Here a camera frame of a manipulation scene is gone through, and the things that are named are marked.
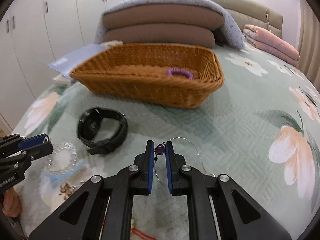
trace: blue gripper pad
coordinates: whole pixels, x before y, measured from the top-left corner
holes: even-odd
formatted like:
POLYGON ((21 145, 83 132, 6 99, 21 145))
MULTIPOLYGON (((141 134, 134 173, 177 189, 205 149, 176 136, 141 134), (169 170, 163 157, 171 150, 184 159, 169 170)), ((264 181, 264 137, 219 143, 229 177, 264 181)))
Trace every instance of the blue gripper pad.
POLYGON ((152 183, 153 183, 153 163, 155 157, 155 144, 152 142, 151 144, 151 152, 150 152, 150 163, 149 163, 149 171, 148 171, 148 192, 151 194, 152 183))
POLYGON ((170 194, 172 194, 172 172, 167 145, 165 146, 165 165, 167 166, 168 188, 170 194))
POLYGON ((22 150, 27 149, 29 147, 42 144, 46 137, 47 137, 46 134, 40 134, 38 136, 34 136, 34 137, 31 137, 28 139, 23 139, 21 141, 21 143, 19 144, 19 150, 22 151, 22 150))

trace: upholstered headboard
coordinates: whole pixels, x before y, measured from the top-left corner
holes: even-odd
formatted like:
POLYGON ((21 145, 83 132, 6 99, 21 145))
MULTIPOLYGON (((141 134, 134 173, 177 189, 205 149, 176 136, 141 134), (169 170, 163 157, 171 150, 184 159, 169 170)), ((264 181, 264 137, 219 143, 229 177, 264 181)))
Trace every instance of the upholstered headboard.
MULTIPOLYGON (((245 24, 256 25, 269 29, 267 24, 266 8, 253 0, 211 0, 224 7, 234 18, 242 31, 245 24)), ((271 32, 282 37, 283 16, 267 7, 268 20, 271 32)))

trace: black wristwatch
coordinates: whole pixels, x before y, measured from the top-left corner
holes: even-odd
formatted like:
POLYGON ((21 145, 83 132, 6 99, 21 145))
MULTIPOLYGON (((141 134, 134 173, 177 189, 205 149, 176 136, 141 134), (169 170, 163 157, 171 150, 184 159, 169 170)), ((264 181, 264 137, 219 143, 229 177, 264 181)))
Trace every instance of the black wristwatch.
POLYGON ((78 123, 78 138, 91 149, 87 150, 91 155, 108 154, 114 152, 127 137, 128 123, 124 114, 106 108, 92 108, 84 111, 78 123), (91 140, 100 129, 103 118, 111 118, 119 121, 119 127, 111 138, 106 138, 98 142, 91 140))

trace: pink folded quilt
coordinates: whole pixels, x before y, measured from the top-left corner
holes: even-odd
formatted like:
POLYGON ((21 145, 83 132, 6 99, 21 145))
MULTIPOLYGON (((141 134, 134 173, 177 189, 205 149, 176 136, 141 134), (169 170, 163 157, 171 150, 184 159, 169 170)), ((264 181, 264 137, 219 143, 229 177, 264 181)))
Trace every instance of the pink folded quilt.
POLYGON ((281 40, 270 31, 251 24, 246 24, 243 29, 243 33, 253 38, 256 41, 261 41, 267 45, 274 47, 281 51, 292 59, 299 60, 299 52, 289 43, 281 40))
POLYGON ((261 41, 254 40, 253 38, 249 37, 246 33, 244 34, 244 37, 247 42, 249 42, 252 46, 256 47, 257 49, 261 49, 267 53, 270 53, 270 54, 278 57, 279 59, 284 60, 285 62, 287 62, 295 67, 298 67, 298 60, 287 56, 283 52, 279 51, 278 49, 276 49, 268 44, 265 44, 261 41))

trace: light green bedspread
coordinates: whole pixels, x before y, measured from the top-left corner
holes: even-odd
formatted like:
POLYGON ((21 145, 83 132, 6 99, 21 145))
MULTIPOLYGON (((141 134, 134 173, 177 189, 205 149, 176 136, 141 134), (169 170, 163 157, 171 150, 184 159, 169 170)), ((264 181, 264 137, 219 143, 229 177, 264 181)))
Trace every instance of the light green bedspread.
MULTIPOLYGON (((115 175, 144 152, 147 140, 158 144, 185 137, 200 152, 199 157, 191 144, 174 140, 175 152, 188 164, 207 174, 231 176, 297 239, 320 203, 320 95, 299 70, 247 43, 241 51, 216 46, 214 52, 225 84, 197 109, 94 95, 76 83, 47 90, 14 133, 48 133, 54 144, 74 144, 86 163, 70 184, 95 174, 115 175), (116 109, 128 119, 126 141, 106 156, 89 155, 76 137, 82 112, 95 106, 116 109)), ((103 126, 100 139, 111 134, 110 125, 114 123, 103 126)), ((46 158, 33 162, 17 185, 27 235, 63 202, 59 187, 52 188, 44 175, 45 164, 46 158)), ((164 157, 159 156, 157 172, 166 184, 164 157)), ((170 196, 156 176, 152 194, 135 197, 133 217, 138 230, 158 240, 189 239, 186 198, 170 196)))

